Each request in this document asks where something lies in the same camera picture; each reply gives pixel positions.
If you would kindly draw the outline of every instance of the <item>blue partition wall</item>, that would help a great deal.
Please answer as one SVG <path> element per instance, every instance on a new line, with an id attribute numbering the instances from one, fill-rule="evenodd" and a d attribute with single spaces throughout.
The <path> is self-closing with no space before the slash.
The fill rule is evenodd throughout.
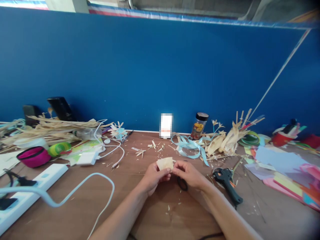
<path id="1" fill-rule="evenodd" d="M 158 131 L 160 114 L 173 113 L 177 132 L 190 132 L 197 111 L 228 130 L 237 110 L 255 108 L 304 33 L 10 8 L 0 8 L 0 23 L 1 121 L 23 117 L 24 104 L 46 111 L 48 97 L 64 96 L 80 120 Z M 269 132 L 307 105 L 303 120 L 320 132 L 313 35 L 253 116 L 266 115 L 255 130 Z M 282 86 L 292 94 L 279 98 Z"/>

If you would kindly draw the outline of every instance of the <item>white power strip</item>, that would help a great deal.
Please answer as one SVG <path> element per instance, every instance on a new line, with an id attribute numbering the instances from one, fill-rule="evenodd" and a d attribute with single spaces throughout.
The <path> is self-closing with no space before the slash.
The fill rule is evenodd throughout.
<path id="1" fill-rule="evenodd" d="M 68 167 L 64 164 L 52 164 L 34 181 L 37 184 L 34 187 L 47 191 L 66 171 Z M 29 208 L 38 200 L 40 196 L 35 193 L 17 192 L 11 198 L 17 198 L 10 207 L 0 211 L 0 236 Z"/>

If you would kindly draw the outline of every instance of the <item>plastic bottle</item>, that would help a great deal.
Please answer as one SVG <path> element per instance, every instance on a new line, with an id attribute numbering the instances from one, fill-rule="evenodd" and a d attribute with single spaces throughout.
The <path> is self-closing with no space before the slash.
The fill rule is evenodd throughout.
<path id="1" fill-rule="evenodd" d="M 196 115 L 196 122 L 193 124 L 193 129 L 190 137 L 192 140 L 199 140 L 201 137 L 201 133 L 204 129 L 204 126 L 207 123 L 209 115 L 206 113 L 198 112 Z"/>
<path id="2" fill-rule="evenodd" d="M 75 130 L 73 131 L 73 134 L 82 140 L 96 140 L 94 137 L 95 131 L 96 131 L 96 128 L 86 128 L 81 130 Z M 101 136 L 102 136 L 102 130 L 98 129 L 96 132 L 96 137 L 101 138 Z"/>

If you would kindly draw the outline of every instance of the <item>black lid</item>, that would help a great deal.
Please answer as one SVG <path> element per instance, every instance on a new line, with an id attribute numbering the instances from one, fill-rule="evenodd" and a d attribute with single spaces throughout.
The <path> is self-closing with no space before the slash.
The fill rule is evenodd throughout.
<path id="1" fill-rule="evenodd" d="M 198 120 L 200 120 L 200 121 L 207 121 L 208 118 L 209 118 L 209 115 L 206 114 L 206 113 L 201 113 L 201 112 L 199 112 L 199 113 L 197 113 L 197 115 L 196 115 L 196 119 L 198 119 Z"/>

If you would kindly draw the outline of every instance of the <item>glue gun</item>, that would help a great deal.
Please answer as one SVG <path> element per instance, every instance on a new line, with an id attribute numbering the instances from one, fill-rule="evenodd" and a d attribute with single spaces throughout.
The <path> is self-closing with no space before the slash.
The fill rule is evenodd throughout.
<path id="1" fill-rule="evenodd" d="M 235 207 L 243 202 L 243 199 L 236 193 L 231 186 L 232 171 L 229 168 L 217 168 L 213 172 L 213 177 L 216 182 L 220 183 L 227 191 Z"/>

